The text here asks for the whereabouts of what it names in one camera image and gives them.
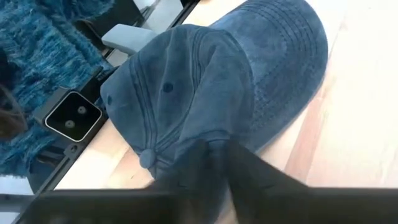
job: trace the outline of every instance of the black object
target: black object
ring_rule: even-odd
[[[187,6],[188,4],[194,2],[195,0],[180,0],[183,7]]]
[[[92,103],[96,102],[100,98],[101,85],[116,71],[118,67],[114,67],[110,70],[103,70],[103,67],[99,66],[92,74],[89,79],[80,88],[80,93]]]
[[[31,201],[32,196],[30,195],[0,194],[0,213],[19,212]]]
[[[81,93],[60,87],[34,112],[34,117],[49,130],[73,142],[82,142],[95,129],[103,112]]]
[[[80,142],[101,119],[102,111],[77,91],[70,91],[47,115],[45,126]]]
[[[398,222],[398,190],[311,188],[236,142],[198,141],[146,189],[45,192],[14,223],[213,223],[227,183],[243,224]]]
[[[30,163],[27,180],[34,194],[65,158],[64,151],[70,142],[63,138],[56,139],[51,145],[46,145]]]

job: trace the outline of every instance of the camera lens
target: camera lens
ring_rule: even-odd
[[[75,122],[72,121],[72,120],[69,120],[69,121],[65,122],[65,127],[74,128],[75,127]]]
[[[77,109],[77,113],[86,114],[87,113],[87,109],[84,106],[79,106],[79,108]]]

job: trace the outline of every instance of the cap button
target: cap button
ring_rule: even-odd
[[[145,149],[139,156],[139,163],[142,168],[149,169],[154,165],[156,160],[156,153],[153,149]]]

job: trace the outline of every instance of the baseball cap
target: baseball cap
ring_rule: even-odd
[[[110,120],[156,178],[198,139],[256,152],[320,86],[328,45],[303,0],[248,0],[209,27],[150,41],[101,87]]]

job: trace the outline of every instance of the hair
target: hair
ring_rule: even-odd
[[[2,106],[10,107],[0,108],[0,141],[9,141],[27,130],[27,122],[21,106],[11,92],[0,85],[0,93],[1,102],[7,102],[2,103]]]

